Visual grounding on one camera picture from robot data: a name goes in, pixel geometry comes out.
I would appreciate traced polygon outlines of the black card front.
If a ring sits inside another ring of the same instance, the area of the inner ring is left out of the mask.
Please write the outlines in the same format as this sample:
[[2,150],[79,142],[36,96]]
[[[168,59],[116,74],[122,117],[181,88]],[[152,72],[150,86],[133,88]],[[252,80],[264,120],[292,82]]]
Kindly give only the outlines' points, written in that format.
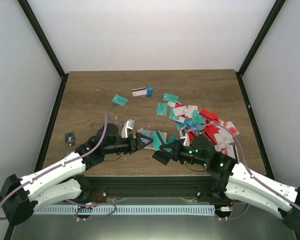
[[64,135],[65,146],[71,147],[75,145],[75,132],[68,132]]

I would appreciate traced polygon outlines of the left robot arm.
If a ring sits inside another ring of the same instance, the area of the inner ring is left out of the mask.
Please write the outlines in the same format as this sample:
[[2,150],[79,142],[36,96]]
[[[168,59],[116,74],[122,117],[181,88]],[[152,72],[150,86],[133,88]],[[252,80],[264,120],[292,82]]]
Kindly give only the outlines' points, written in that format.
[[82,173],[102,163],[106,155],[133,154],[153,143],[142,133],[131,133],[130,122],[122,129],[105,124],[97,134],[68,156],[42,170],[17,177],[8,176],[0,190],[0,221],[18,225],[45,206],[64,200],[88,201],[92,196],[89,181]]

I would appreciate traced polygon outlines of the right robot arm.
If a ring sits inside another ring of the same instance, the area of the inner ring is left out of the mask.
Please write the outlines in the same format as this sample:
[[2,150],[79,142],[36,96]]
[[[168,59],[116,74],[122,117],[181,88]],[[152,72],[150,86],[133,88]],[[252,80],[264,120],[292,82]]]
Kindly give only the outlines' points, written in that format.
[[221,202],[228,198],[253,205],[300,233],[300,186],[285,185],[248,170],[237,159],[217,152],[204,136],[195,137],[189,145],[184,145],[183,140],[161,145],[153,158],[164,165],[173,160],[204,166],[214,179],[211,190],[215,200]]

